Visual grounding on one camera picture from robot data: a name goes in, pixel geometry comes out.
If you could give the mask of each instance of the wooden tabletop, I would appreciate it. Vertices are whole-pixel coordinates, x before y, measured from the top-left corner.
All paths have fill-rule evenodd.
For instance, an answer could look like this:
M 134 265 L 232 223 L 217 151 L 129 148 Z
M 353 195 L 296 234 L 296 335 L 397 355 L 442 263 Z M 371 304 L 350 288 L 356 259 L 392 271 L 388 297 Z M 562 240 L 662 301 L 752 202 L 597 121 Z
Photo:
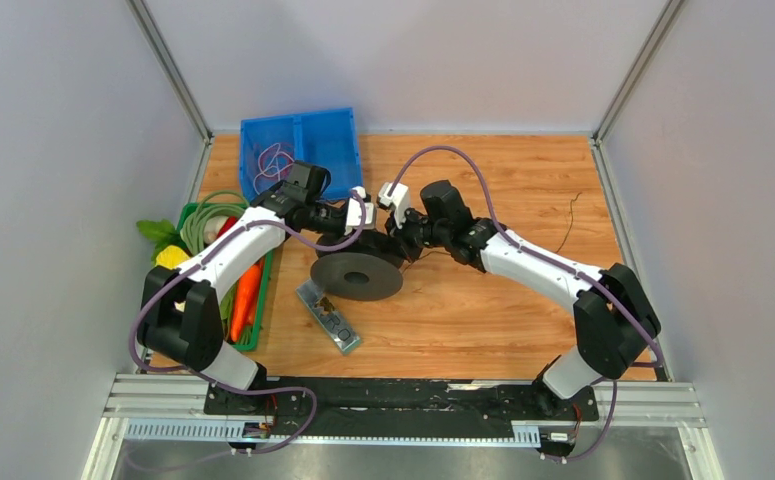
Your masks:
M 424 147 L 462 149 L 487 178 L 500 221 L 552 251 L 567 233 L 570 202 L 578 196 L 560 254 L 598 266 L 620 261 L 585 137 L 362 135 L 359 144 L 364 183 L 375 192 Z M 200 198 L 239 190 L 238 162 L 238 136 L 217 136 Z M 440 179 L 460 190 L 475 216 L 488 216 L 478 180 L 454 154 L 427 154 L 402 182 L 413 192 L 413 205 L 422 209 L 419 190 Z M 379 215 L 383 226 L 386 217 Z M 389 299 L 331 299 L 363 339 L 343 356 L 295 293 L 315 260 L 313 250 L 292 239 L 276 252 L 258 347 L 247 353 L 270 375 L 533 379 L 575 343 L 571 312 L 511 280 L 435 254 L 408 267 L 401 292 Z M 625 378 L 655 376 L 631 369 Z

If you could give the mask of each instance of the white panel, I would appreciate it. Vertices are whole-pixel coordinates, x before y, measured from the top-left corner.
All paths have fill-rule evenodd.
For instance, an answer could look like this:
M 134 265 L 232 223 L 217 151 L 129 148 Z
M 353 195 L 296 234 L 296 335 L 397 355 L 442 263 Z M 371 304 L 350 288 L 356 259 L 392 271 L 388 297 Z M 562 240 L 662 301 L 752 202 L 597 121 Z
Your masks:
M 78 478 L 200 140 L 122 1 L 0 1 L 0 478 Z
M 688 2 L 606 145 L 726 478 L 775 479 L 775 2 Z
M 591 130 L 664 0 L 150 0 L 213 129 L 352 106 L 364 130 Z

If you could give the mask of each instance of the round black object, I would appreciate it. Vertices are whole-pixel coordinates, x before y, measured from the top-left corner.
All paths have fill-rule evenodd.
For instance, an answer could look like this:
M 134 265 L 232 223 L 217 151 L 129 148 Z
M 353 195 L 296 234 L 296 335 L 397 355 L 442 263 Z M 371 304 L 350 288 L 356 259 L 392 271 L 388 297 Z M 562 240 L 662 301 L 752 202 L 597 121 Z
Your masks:
M 359 301 L 383 300 L 402 289 L 402 273 L 387 260 L 367 253 L 337 252 L 320 257 L 310 277 L 325 293 Z

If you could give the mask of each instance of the blue bin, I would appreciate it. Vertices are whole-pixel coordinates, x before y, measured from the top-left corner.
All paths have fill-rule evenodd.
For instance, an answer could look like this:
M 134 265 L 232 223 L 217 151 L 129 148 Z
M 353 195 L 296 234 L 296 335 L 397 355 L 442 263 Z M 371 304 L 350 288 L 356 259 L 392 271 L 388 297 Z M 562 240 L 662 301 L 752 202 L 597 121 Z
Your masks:
M 258 176 L 262 170 L 258 157 L 262 152 L 265 152 L 265 174 Z M 348 198 L 349 189 L 363 185 L 351 108 L 243 120 L 240 123 L 240 188 L 247 199 L 253 200 L 283 177 L 283 168 L 289 164 L 286 155 L 331 172 L 331 185 L 323 194 L 328 201 Z

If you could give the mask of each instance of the green cable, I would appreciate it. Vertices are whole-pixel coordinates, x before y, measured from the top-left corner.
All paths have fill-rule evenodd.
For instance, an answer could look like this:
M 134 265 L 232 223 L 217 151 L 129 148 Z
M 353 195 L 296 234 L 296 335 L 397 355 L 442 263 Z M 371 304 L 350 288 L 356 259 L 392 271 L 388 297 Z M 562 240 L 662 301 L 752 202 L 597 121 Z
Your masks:
M 237 204 L 234 203 L 208 203 L 208 200 L 219 195 L 232 195 L 237 197 Z M 213 192 L 210 195 L 204 197 L 204 200 L 199 203 L 196 210 L 184 219 L 184 225 L 181 226 L 181 240 L 187 246 L 187 250 L 192 255 L 197 255 L 199 252 L 205 249 L 207 245 L 204 242 L 204 227 L 208 220 L 213 217 L 237 217 L 243 216 L 243 212 L 246 211 L 243 205 L 248 205 L 249 202 L 240 192 L 233 190 L 220 190 Z M 222 318 L 222 330 L 225 337 L 228 336 L 228 323 L 231 318 L 231 314 L 234 311 L 234 295 L 237 291 L 237 283 L 231 287 L 230 290 L 222 297 L 222 301 L 219 303 L 219 316 Z M 243 332 L 243 336 L 240 342 L 248 342 L 251 331 L 246 329 Z

